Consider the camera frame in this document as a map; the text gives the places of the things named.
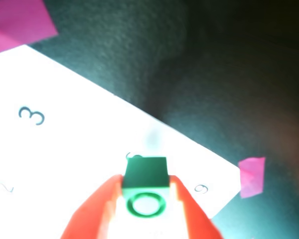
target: printed number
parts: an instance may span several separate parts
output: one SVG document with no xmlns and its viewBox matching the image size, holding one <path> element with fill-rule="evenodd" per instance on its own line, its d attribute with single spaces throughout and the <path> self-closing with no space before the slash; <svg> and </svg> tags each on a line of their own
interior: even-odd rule
<svg viewBox="0 0 299 239">
<path fill-rule="evenodd" d="M 4 185 L 4 184 L 2 184 L 2 183 L 0 183 L 8 192 L 10 192 L 10 193 L 12 193 L 12 191 L 13 191 L 13 189 L 14 188 L 12 188 L 10 191 L 8 190 L 8 188 L 6 188 L 6 186 Z"/>
<path fill-rule="evenodd" d="M 195 191 L 200 193 L 207 193 L 208 188 L 205 185 L 199 184 L 195 187 Z"/>
<path fill-rule="evenodd" d="M 44 115 L 41 113 L 41 112 L 38 112 L 38 111 L 35 111 L 35 112 L 32 112 L 28 107 L 22 107 L 20 110 L 19 110 L 19 117 L 21 118 L 21 113 L 22 111 L 28 111 L 30 113 L 30 117 L 31 118 L 33 115 L 39 115 L 41 116 L 41 121 L 39 123 L 36 123 L 36 125 L 40 125 L 40 124 L 43 124 L 44 122 Z"/>
</svg>

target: dark table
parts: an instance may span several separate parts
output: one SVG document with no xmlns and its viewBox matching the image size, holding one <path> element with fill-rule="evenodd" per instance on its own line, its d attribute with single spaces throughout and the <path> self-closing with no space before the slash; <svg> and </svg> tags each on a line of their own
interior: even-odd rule
<svg viewBox="0 0 299 239">
<path fill-rule="evenodd" d="M 59 36 L 34 49 L 234 164 L 267 158 L 224 238 L 299 239 L 299 0 L 45 3 Z"/>
</svg>

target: cube top face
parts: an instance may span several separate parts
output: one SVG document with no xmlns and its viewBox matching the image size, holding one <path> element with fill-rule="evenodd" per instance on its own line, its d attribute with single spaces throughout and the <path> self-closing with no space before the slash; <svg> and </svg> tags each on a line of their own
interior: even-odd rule
<svg viewBox="0 0 299 239">
<path fill-rule="evenodd" d="M 122 184 L 124 188 L 169 187 L 169 175 L 165 157 L 133 157 Z"/>
</svg>

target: white paper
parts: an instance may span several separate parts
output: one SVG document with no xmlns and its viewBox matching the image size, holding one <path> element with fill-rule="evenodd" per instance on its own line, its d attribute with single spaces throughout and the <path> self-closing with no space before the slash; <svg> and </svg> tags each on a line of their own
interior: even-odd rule
<svg viewBox="0 0 299 239">
<path fill-rule="evenodd" d="M 166 156 L 210 218 L 240 191 L 236 166 L 140 109 L 27 46 L 0 53 L 0 239 L 60 238 L 128 152 Z"/>
</svg>

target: number 2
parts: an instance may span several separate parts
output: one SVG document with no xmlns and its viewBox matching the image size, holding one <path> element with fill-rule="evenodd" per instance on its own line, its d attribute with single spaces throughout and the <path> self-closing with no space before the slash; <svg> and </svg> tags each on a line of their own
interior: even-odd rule
<svg viewBox="0 0 299 239">
<path fill-rule="evenodd" d="M 44 122 L 44 115 L 41 112 L 39 112 L 39 111 L 32 112 L 28 107 L 24 106 L 24 107 L 22 107 L 19 110 L 19 117 L 20 118 L 22 117 L 21 116 L 22 111 L 28 111 L 30 113 L 29 118 L 31 118 L 33 115 L 39 115 L 39 116 L 41 116 L 41 121 L 39 123 L 36 123 L 36 125 L 43 124 L 43 122 Z"/>
<path fill-rule="evenodd" d="M 13 189 L 14 188 L 12 188 L 10 191 L 8 190 L 8 188 L 6 188 L 6 186 L 4 185 L 4 184 L 2 184 L 2 183 L 0 183 L 8 192 L 10 192 L 10 193 L 12 193 L 12 191 L 13 191 Z"/>
</svg>

